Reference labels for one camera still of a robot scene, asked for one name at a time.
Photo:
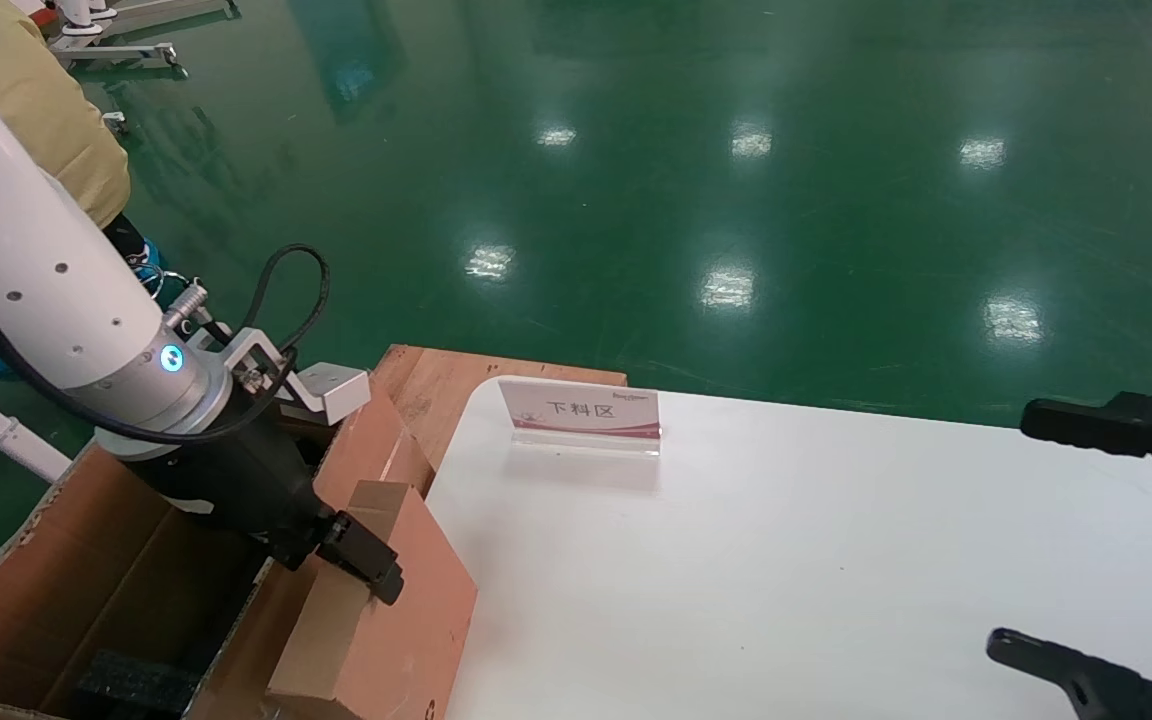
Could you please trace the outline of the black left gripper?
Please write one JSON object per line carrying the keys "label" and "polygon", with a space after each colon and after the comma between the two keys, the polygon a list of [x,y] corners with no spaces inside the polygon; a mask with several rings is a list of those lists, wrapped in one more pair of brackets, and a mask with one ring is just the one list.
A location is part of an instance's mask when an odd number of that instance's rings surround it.
{"label": "black left gripper", "polygon": [[404,588],[397,552],[349,511],[329,509],[291,434],[260,414],[223,438],[123,457],[136,477],[198,524],[247,536],[297,570],[311,553],[393,606]]}

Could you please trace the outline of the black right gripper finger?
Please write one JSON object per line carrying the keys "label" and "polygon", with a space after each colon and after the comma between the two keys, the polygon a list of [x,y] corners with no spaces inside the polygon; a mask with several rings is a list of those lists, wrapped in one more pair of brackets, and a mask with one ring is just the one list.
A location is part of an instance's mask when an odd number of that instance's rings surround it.
{"label": "black right gripper finger", "polygon": [[1123,665],[1015,630],[992,630],[988,657],[1056,685],[1079,719],[1152,719],[1152,680]]}
{"label": "black right gripper finger", "polygon": [[1120,392],[1105,406],[1036,397],[1021,414],[1021,433],[1108,455],[1152,457],[1152,396]]}

